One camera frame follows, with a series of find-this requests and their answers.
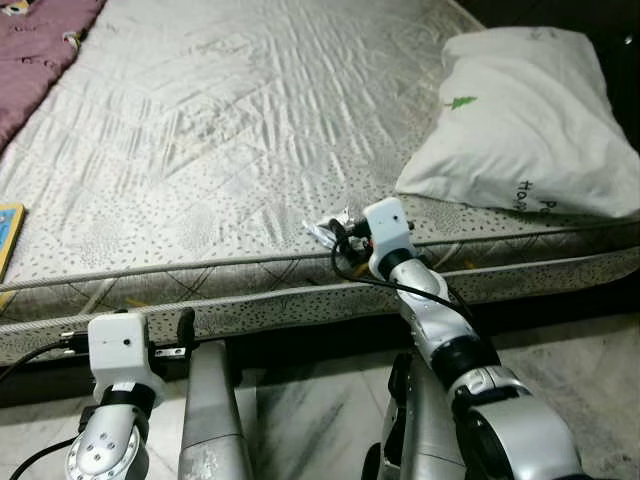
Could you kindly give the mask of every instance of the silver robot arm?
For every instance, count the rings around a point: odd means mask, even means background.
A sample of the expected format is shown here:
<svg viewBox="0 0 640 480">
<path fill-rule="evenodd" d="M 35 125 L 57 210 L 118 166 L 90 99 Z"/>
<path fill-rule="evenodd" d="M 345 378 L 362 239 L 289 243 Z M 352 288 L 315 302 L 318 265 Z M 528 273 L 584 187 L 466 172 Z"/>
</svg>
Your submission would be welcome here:
<svg viewBox="0 0 640 480">
<path fill-rule="evenodd" d="M 164 382 L 151 371 L 145 318 L 101 315 L 89 323 L 89 361 L 99 406 L 76 438 L 65 463 L 68 480 L 143 480 L 151 410 Z"/>
<path fill-rule="evenodd" d="M 417 258 L 400 201 L 385 199 L 364 214 L 374 246 L 370 271 L 448 301 L 445 280 Z M 566 423 L 500 365 L 460 313 L 397 293 L 417 350 L 447 392 L 467 480 L 588 478 Z"/>
</svg>

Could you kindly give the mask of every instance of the book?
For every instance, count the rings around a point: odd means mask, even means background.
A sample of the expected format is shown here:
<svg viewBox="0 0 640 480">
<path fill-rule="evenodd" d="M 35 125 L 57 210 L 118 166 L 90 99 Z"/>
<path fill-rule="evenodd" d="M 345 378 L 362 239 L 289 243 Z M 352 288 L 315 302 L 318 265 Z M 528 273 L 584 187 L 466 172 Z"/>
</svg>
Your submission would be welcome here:
<svg viewBox="0 0 640 480">
<path fill-rule="evenodd" d="M 0 282 L 9 265 L 24 214 L 25 208 L 21 203 L 0 204 Z"/>
</svg>

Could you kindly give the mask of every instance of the quilted mattress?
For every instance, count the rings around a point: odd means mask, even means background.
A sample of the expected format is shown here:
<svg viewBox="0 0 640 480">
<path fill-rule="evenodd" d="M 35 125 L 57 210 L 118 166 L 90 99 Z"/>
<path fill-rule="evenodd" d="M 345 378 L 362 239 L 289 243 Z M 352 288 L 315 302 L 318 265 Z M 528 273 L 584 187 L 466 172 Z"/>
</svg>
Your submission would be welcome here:
<svg viewBox="0 0 640 480">
<path fill-rule="evenodd" d="M 440 50 L 482 28 L 446 0 L 107 2 L 76 63 L 0 157 L 27 207 L 0 285 L 0 362 L 138 308 L 155 340 L 392 311 L 302 227 L 359 211 L 428 134 Z M 639 222 L 402 197 L 413 240 L 471 302 L 639 266 Z"/>
</svg>

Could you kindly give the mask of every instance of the pillowcase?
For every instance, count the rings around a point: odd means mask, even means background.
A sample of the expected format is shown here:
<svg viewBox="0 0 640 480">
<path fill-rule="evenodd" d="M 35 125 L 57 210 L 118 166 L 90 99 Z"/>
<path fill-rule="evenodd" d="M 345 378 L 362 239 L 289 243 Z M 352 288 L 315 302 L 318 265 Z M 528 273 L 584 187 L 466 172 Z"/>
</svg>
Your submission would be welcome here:
<svg viewBox="0 0 640 480">
<path fill-rule="evenodd" d="M 580 33 L 498 28 L 451 38 L 434 131 L 399 193 L 521 212 L 640 211 L 640 159 Z"/>
</svg>

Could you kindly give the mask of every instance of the marble floor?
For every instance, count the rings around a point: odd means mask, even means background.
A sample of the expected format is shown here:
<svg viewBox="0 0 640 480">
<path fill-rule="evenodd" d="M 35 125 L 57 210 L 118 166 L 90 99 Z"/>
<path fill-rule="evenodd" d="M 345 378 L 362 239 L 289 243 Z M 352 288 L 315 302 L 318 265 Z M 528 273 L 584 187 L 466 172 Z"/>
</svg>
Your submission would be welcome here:
<svg viewBox="0 0 640 480">
<path fill-rule="evenodd" d="M 565 418 L 594 478 L 640 478 L 640 315 L 593 319 L 495 338 L 503 362 Z M 239 409 L 259 480 L 359 479 L 379 441 L 396 352 L 245 372 Z M 176 478 L 184 381 L 154 410 L 147 478 Z M 0 478 L 37 450 L 73 436 L 74 398 L 0 409 Z M 64 452 L 21 480 L 62 480 Z"/>
</svg>

